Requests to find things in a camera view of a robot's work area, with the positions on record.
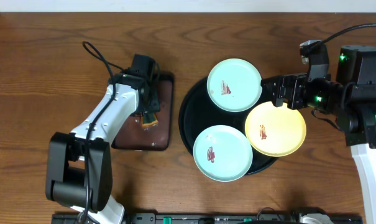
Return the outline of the green and orange sponge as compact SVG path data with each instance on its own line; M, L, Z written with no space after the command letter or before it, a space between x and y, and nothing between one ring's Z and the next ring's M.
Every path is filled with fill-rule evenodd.
M148 128L157 125L158 119L155 113L143 113L140 123L143 128Z

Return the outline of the yellow plate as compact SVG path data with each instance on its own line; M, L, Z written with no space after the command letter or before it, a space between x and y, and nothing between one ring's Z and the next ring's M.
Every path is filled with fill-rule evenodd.
M261 103L250 111L244 132L254 149L271 157L283 157L295 152L306 137L306 123L298 110L284 103Z

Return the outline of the light blue plate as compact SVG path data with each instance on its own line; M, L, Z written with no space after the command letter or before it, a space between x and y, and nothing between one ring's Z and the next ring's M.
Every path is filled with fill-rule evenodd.
M210 179L231 182L246 175L253 160L253 149L236 128L215 125L200 132L193 145L198 169Z
M206 89L211 101L218 108L237 113L258 102L262 94L261 81L260 72L250 62L229 58L212 68Z

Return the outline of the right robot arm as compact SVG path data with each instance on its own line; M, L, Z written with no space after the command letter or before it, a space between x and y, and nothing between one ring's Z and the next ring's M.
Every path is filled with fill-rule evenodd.
M336 117L332 126L345 135L359 173L367 223L376 223L376 47L341 47L336 80L328 73L325 44L305 42L300 47L306 73L262 80L274 106L311 107Z

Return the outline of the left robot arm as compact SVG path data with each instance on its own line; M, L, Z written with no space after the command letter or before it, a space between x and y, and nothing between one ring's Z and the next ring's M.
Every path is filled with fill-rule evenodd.
M77 223L122 223L124 207L111 195L111 144L130 115L160 110L159 79L118 73L80 125L51 137L45 196L79 211Z

